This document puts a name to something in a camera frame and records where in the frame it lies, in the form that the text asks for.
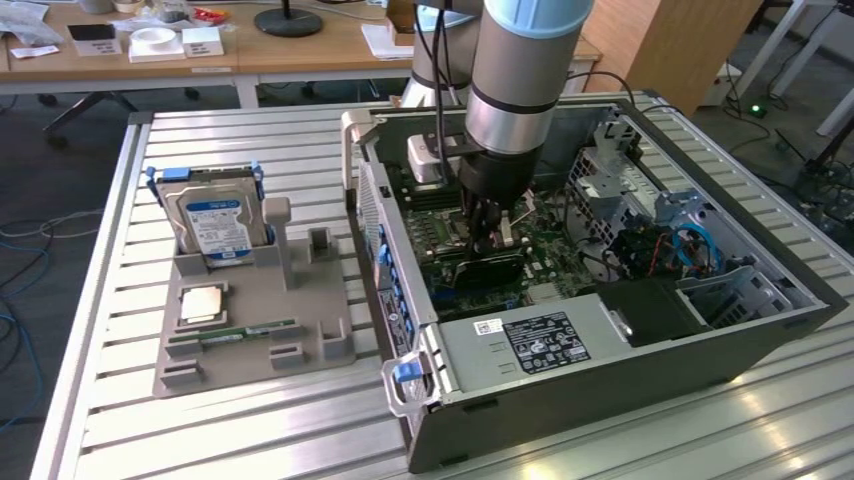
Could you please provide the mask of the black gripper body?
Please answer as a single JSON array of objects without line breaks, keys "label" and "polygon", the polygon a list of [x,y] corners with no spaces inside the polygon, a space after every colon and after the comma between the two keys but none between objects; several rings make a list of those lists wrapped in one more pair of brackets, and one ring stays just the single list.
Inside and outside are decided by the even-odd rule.
[{"label": "black gripper body", "polygon": [[538,148],[521,154],[486,150],[466,155],[458,172],[466,209],[485,202],[510,208],[529,188],[538,161]]}]

